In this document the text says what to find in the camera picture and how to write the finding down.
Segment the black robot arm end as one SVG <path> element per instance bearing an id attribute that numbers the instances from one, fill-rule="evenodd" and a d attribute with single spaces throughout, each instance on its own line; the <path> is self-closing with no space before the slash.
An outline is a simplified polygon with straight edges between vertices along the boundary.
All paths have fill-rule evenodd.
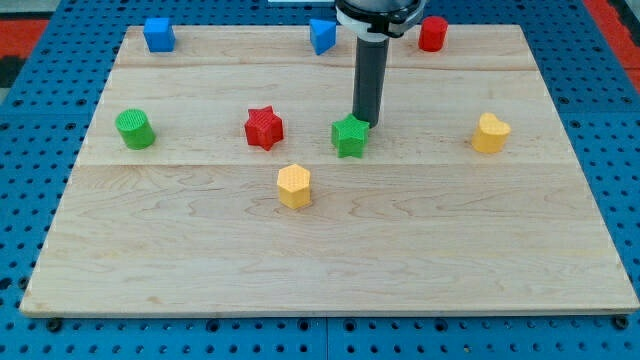
<path id="1" fill-rule="evenodd" d="M 370 42 L 402 37 L 423 19 L 428 0 L 336 0 L 336 18 Z"/>

